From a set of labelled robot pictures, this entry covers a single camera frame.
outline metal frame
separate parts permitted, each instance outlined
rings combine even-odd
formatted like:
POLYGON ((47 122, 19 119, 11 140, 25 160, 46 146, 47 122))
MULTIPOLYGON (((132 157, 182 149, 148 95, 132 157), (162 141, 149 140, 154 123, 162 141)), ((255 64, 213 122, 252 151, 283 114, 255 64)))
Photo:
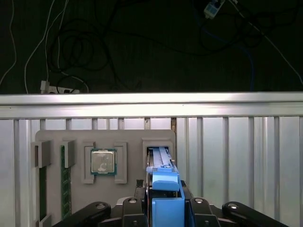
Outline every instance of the metal frame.
POLYGON ((0 96, 0 119, 297 116, 303 93, 0 96))
POLYGON ((0 226, 34 226, 30 142, 38 130, 122 130, 138 121, 150 129, 166 117, 165 128, 177 133, 179 172, 196 196, 244 198, 277 220, 303 224, 303 93, 156 93, 0 96, 0 193, 8 202, 0 226), (248 178, 245 195, 238 176, 248 178), (210 186, 214 178, 220 191, 210 186))

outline dark background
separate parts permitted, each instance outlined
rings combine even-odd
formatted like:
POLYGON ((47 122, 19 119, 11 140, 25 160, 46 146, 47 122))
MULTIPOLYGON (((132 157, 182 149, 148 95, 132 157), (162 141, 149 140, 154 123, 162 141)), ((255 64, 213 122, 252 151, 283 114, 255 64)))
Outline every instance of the dark background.
MULTIPOLYGON (((33 49, 44 34, 47 14, 51 0, 14 0, 15 18, 12 26, 15 37, 18 61, 4 79, 0 93, 22 94, 24 88, 24 65, 33 49)), ((296 0, 239 0, 252 12, 280 11, 293 7, 296 0)), ((63 0, 56 0, 50 22, 63 9, 63 0)), ((114 7, 115 0, 97 0, 97 15, 106 24, 114 7)), ((220 12, 236 13, 226 2, 220 12)), ((64 22, 73 18, 83 18, 96 26, 93 0, 70 0, 64 22)), ((13 48, 9 35, 11 0, 0 2, 0 75, 13 63, 13 48)), ((49 34, 49 43, 58 32, 59 21, 49 34)), ((209 31, 229 39, 235 32, 233 18, 218 17, 206 26, 209 31)), ((193 15, 190 0, 151 0, 130 7, 121 8, 112 22, 111 28, 124 32, 141 34, 179 50, 206 53, 198 42, 198 25, 193 15)), ((294 68, 303 73, 303 11, 300 9, 295 23, 280 27, 270 33, 269 38, 276 44, 294 68)), ((211 47, 222 43, 203 36, 211 47)), ((71 69, 68 73, 88 81, 90 91, 103 92, 206 92, 206 91, 249 91, 251 67, 247 55, 237 48, 229 48, 207 57, 197 57, 174 52, 163 45, 139 37, 108 32, 105 37, 112 55, 118 77, 130 88, 110 86, 113 73, 107 66, 104 70, 90 72, 71 69), (141 87, 134 88, 140 82, 141 87)), ((249 49, 255 65, 254 91, 298 91, 302 85, 298 76, 282 59, 280 54, 267 41, 254 49, 249 49)), ((104 54, 96 48, 99 63, 104 54)), ((44 43, 31 59, 27 68, 29 93, 40 93, 41 80, 46 80, 44 43)), ((55 86, 63 75, 50 73, 49 81, 55 86)), ((70 88, 85 87, 74 79, 67 79, 62 86, 70 88)))

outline gray holder slot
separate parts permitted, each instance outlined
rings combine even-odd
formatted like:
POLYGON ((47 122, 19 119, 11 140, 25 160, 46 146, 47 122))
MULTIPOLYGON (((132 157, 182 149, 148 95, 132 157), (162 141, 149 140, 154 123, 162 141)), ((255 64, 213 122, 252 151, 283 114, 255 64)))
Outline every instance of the gray holder slot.
POLYGON ((63 141, 60 146, 64 146, 64 167, 69 168, 75 164, 75 143, 74 140, 63 141))
POLYGON ((31 143, 32 153, 34 153, 34 164, 39 168, 43 168, 51 164, 51 142, 38 141, 31 143))
POLYGON ((115 183, 127 183, 127 142, 115 142, 117 149, 117 173, 115 183))
POLYGON ((147 158, 147 148, 148 147, 168 147, 169 152, 171 154, 171 158, 176 160, 175 158, 175 148, 173 146, 170 138, 142 138, 143 144, 143 169, 145 170, 147 167, 146 158, 147 158))
POLYGON ((81 180, 82 183, 93 184, 95 176, 90 171, 90 155, 91 149, 96 147, 95 142, 82 143, 82 160, 81 160, 81 180))

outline power plug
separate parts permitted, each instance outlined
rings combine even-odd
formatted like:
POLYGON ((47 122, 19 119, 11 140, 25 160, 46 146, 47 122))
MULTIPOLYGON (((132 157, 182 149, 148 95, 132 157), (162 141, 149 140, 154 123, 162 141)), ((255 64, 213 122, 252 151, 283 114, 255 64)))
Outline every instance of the power plug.
POLYGON ((72 88, 67 88, 67 87, 57 87, 56 86, 50 86, 50 83, 48 81, 41 81, 41 86, 40 86, 41 94, 70 94, 71 92, 73 94, 79 94, 79 90, 74 90, 72 88))
POLYGON ((211 0, 204 9, 204 14, 206 18, 214 19, 225 0, 211 0))

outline green circuit board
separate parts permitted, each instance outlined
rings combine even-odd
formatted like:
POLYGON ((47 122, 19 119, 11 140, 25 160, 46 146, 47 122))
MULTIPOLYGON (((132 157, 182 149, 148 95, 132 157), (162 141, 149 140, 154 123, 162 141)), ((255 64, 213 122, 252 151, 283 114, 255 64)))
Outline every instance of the green circuit board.
POLYGON ((71 168, 65 168, 65 148, 61 146, 61 218, 71 215, 71 168))

